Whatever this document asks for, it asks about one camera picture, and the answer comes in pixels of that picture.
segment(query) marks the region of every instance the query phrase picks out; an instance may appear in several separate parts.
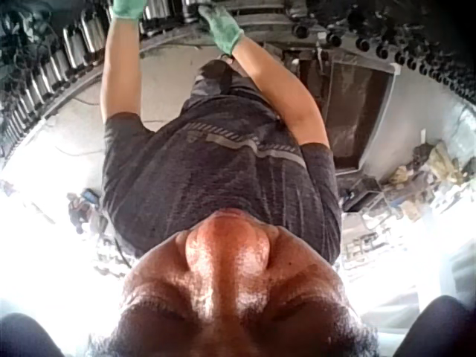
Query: gray t-shirt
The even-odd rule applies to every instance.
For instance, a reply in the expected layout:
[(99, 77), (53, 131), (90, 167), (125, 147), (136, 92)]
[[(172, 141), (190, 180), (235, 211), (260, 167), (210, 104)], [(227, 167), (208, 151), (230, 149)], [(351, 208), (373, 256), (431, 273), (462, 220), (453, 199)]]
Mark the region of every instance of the gray t-shirt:
[(108, 119), (103, 189), (121, 242), (137, 256), (220, 208), (283, 226), (331, 263), (339, 255), (332, 153), (298, 146), (256, 100), (218, 95), (157, 132), (134, 114)]

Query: hand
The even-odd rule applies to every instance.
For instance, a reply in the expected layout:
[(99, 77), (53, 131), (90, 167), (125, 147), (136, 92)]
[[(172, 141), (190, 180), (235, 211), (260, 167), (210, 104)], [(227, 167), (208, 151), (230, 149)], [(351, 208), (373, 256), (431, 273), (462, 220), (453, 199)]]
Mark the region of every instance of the hand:
[(231, 55), (245, 31), (222, 6), (200, 5), (199, 13), (210, 25), (210, 32), (219, 49)]
[(114, 0), (112, 12), (118, 19), (138, 20), (142, 16), (147, 0)]

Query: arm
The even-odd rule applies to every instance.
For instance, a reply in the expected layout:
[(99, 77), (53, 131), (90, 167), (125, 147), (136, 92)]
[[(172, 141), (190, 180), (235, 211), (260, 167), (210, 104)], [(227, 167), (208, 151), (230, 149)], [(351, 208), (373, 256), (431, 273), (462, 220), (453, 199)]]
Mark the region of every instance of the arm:
[(320, 143), (329, 147), (321, 112), (306, 87), (257, 43), (243, 35), (222, 7), (201, 6), (216, 44), (233, 54), (263, 96), (283, 119), (300, 145)]
[(114, 1), (114, 19), (107, 36), (101, 86), (101, 114), (106, 121), (120, 112), (141, 112), (138, 17), (143, 0)]
[(235, 45), (233, 56), (280, 114), (300, 145), (322, 143), (329, 147), (321, 112), (294, 74), (246, 36)]

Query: wire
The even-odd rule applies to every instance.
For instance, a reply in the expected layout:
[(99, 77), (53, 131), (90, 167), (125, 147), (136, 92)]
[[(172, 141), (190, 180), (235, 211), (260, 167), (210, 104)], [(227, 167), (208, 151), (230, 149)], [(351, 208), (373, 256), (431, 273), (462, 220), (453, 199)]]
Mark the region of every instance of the wire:
[(118, 249), (119, 255), (124, 261), (124, 263), (129, 267), (129, 269), (132, 269), (131, 265), (129, 264), (129, 261), (122, 254), (122, 249), (120, 249), (119, 242), (118, 242), (118, 239), (116, 238), (116, 235), (114, 235), (114, 243), (116, 243), (116, 248)]
[(89, 151), (89, 152), (82, 152), (82, 153), (80, 153), (80, 154), (71, 154), (71, 153), (69, 153), (69, 152), (66, 152), (66, 151), (60, 149), (60, 148), (57, 147), (56, 145), (54, 146), (54, 148), (55, 148), (56, 150), (58, 150), (59, 152), (61, 152), (62, 154), (65, 154), (65, 155), (70, 156), (70, 157), (72, 157), (72, 158), (79, 158), (79, 157), (81, 157), (81, 156), (86, 156), (86, 155), (101, 154), (101, 153), (104, 152), (104, 149), (101, 149), (101, 150), (95, 150), (95, 151)]
[(87, 106), (99, 106), (99, 103), (91, 103), (91, 102), (88, 102), (86, 100), (82, 100), (78, 97), (74, 97), (73, 100), (76, 100), (77, 102), (80, 102), (82, 104), (86, 104)]

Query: short sleeve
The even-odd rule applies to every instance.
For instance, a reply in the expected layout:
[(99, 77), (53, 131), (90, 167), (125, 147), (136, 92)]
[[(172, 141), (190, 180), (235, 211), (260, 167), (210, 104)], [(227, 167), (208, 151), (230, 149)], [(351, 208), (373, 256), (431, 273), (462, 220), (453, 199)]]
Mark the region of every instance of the short sleeve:
[(338, 203), (332, 151), (323, 144), (304, 144), (300, 149), (312, 184), (321, 197), (324, 213), (322, 252), (327, 255), (324, 258), (333, 264), (341, 251), (342, 212)]
[(119, 182), (154, 133), (142, 124), (137, 114), (132, 113), (113, 115), (106, 121), (104, 130), (103, 206), (110, 212), (111, 206), (122, 196), (123, 185)]

